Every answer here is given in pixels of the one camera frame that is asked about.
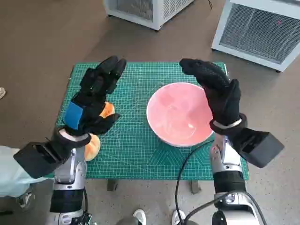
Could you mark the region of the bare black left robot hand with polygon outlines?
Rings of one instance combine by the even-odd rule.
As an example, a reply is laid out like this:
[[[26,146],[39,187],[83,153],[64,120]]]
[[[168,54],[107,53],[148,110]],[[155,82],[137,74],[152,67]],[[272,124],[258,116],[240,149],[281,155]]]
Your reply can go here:
[[[119,114],[113,113],[105,118],[100,114],[105,108],[106,95],[116,89],[126,64],[125,59],[111,56],[95,68],[87,69],[80,82],[80,89],[72,97],[63,118],[70,134],[103,135],[114,125]]]

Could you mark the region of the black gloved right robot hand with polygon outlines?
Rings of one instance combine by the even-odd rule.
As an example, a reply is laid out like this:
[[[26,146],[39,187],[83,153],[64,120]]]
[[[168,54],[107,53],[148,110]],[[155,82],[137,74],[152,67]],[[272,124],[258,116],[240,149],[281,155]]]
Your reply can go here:
[[[237,79],[230,80],[221,67],[209,61],[183,58],[180,66],[204,89],[214,121],[227,127],[240,120],[241,91]]]

